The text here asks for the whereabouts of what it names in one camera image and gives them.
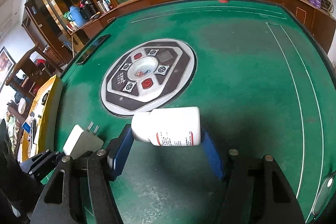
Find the screw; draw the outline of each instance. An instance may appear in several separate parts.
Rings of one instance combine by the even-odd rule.
[[[97,151],[97,155],[98,156],[104,156],[106,154],[106,150],[105,149],[99,149],[98,151]]]
[[[267,161],[273,161],[273,157],[271,155],[266,155],[265,160]]]
[[[62,158],[62,161],[63,161],[63,162],[68,162],[70,159],[71,159],[70,156],[64,156],[64,157]]]
[[[229,154],[231,156],[237,156],[238,155],[238,150],[237,149],[230,149],[229,150]]]

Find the wooden chair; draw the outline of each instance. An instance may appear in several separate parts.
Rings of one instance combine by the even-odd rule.
[[[14,65],[13,71],[11,75],[6,80],[6,85],[12,84],[15,89],[19,92],[21,92],[24,96],[34,99],[35,95],[32,92],[32,89],[36,87],[41,87],[44,83],[48,81],[50,78],[50,74],[47,70],[40,69],[38,66],[36,66],[33,61],[30,60],[30,56],[33,52],[37,52],[40,54],[50,65],[52,65],[56,70],[58,70],[60,73],[63,72],[63,70],[56,65],[40,48],[37,44],[27,51],[23,57],[20,59],[18,63]],[[14,81],[14,77],[18,73],[19,70],[22,70],[27,78],[22,83],[22,85],[19,85],[17,82]]]

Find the white plastic bottle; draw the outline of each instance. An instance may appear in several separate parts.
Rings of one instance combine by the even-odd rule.
[[[135,140],[157,146],[193,146],[201,142],[198,107],[158,108],[132,118]]]

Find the green felt tabletop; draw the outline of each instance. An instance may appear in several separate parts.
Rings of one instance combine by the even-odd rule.
[[[102,105],[105,73],[141,43],[178,39],[194,50],[197,68],[166,107],[199,107],[222,152],[273,155],[308,218],[321,180],[336,169],[336,93],[316,49],[287,12],[252,1],[183,1],[120,17],[101,35],[107,33],[85,65],[73,64],[63,75],[55,149],[75,124],[99,125],[105,145],[117,137],[131,119]],[[88,223],[94,223],[85,183],[82,188]],[[211,223],[225,191],[202,147],[140,142],[111,188],[124,223]]]

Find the white line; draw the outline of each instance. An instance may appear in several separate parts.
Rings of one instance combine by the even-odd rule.
[[[289,66],[289,63],[288,63],[288,61],[287,61],[287,58],[286,58],[286,56],[285,56],[285,53],[284,53],[284,51],[282,50],[282,48],[281,48],[281,46],[280,46],[280,44],[279,44],[279,41],[278,41],[278,39],[276,38],[276,36],[274,35],[272,29],[270,28],[270,26],[268,25],[267,22],[266,22],[266,24],[267,24],[267,27],[268,27],[268,28],[270,29],[270,31],[272,32],[272,34],[273,34],[275,40],[277,41],[277,43],[278,43],[278,45],[279,45],[279,47],[280,47],[280,49],[281,49],[281,52],[282,52],[282,54],[283,54],[283,56],[284,56],[284,58],[285,58],[285,61],[286,61],[286,63],[287,63],[288,69],[289,69],[289,72],[290,72],[290,74],[291,74],[291,76],[292,76],[292,80],[293,80],[293,83],[294,83],[294,87],[295,87],[295,92],[296,92],[297,100],[298,100],[298,102],[299,102],[300,115],[301,115],[301,124],[302,124],[302,167],[301,167],[301,175],[300,175],[299,187],[298,187],[297,192],[296,192],[296,198],[298,198],[298,196],[299,196],[299,192],[300,192],[300,187],[301,187],[301,182],[302,182],[303,166],[304,166],[304,163],[305,163],[305,128],[304,128],[304,126],[303,126],[303,116],[302,116],[301,103],[300,103],[299,94],[298,94],[298,92],[297,92],[296,84],[295,84],[295,81],[294,81],[293,73],[292,73],[292,70],[291,70],[291,68],[290,68],[290,66]]]
[[[313,88],[313,92],[314,92],[314,96],[315,96],[315,101],[316,101],[317,109],[318,109],[318,111],[319,111],[319,117],[320,117],[320,123],[321,123],[321,135],[322,135],[322,163],[321,163],[320,180],[319,180],[318,188],[317,188],[317,191],[316,191],[315,199],[314,199],[314,202],[313,202],[313,205],[314,205],[314,203],[315,203],[315,201],[316,201],[316,198],[317,198],[317,195],[318,195],[318,193],[319,193],[319,188],[320,188],[321,179],[322,179],[323,160],[324,160],[324,134],[323,134],[322,116],[321,116],[320,105],[319,105],[319,101],[317,100],[317,96],[316,96],[315,88],[314,88],[314,85],[313,85],[313,83],[312,83],[312,81],[311,81],[311,78],[310,78],[310,75],[309,75],[308,70],[307,70],[307,68],[306,68],[306,65],[305,65],[304,61],[302,60],[301,55],[299,54],[299,52],[298,52],[297,48],[295,47],[293,41],[290,39],[289,35],[287,34],[287,32],[286,32],[284,29],[283,29],[283,31],[284,31],[285,34],[287,35],[287,37],[288,37],[288,39],[290,40],[290,42],[293,44],[293,46],[294,46],[294,48],[295,48],[297,54],[299,55],[299,57],[300,57],[300,59],[301,59],[301,62],[302,62],[302,64],[303,64],[303,66],[304,66],[304,69],[306,70],[306,73],[307,73],[307,76],[308,76],[308,78],[309,78],[311,87]],[[313,210],[313,206],[311,206],[310,213],[309,213],[309,215],[308,215],[308,217],[307,217],[307,219],[306,219],[306,223],[307,223],[307,221],[308,221],[308,218],[310,217],[310,214],[311,214],[312,210]]]
[[[285,17],[277,17],[277,16],[271,16],[271,15],[261,14],[261,13],[254,13],[254,12],[247,12],[247,11],[235,11],[235,10],[200,10],[200,11],[192,11],[192,12],[182,12],[182,13],[178,13],[178,14],[197,13],[197,12],[239,12],[239,13],[249,13],[249,14],[257,14],[257,15],[263,15],[263,16],[268,16],[268,17],[276,17],[276,18],[281,18],[281,19],[287,19]],[[143,19],[140,19],[140,20],[132,21],[131,23],[135,23],[135,22],[139,22],[139,21],[143,21],[143,20],[147,20],[147,19],[152,19],[152,18],[157,18],[157,17],[171,16],[171,15],[177,15],[177,14],[174,13],[174,14],[160,15],[160,16],[156,16],[156,17],[148,17],[148,18],[143,18]]]
[[[210,7],[212,7],[212,8],[213,7],[219,7],[219,8],[245,8],[245,9],[253,9],[253,10],[262,10],[262,11],[266,11],[266,12],[270,12],[270,13],[276,13],[276,14],[279,14],[279,15],[283,14],[283,13],[279,13],[279,12],[275,12],[275,11],[271,11],[271,10],[252,8],[252,7],[215,5],[215,6],[195,6],[195,7],[185,7],[185,8],[179,8],[179,9],[165,10],[165,11],[161,11],[161,12],[147,14],[147,16],[152,16],[152,15],[155,15],[155,14],[165,13],[165,12],[171,12],[171,11],[186,10],[186,9],[193,9],[193,8],[210,8]]]

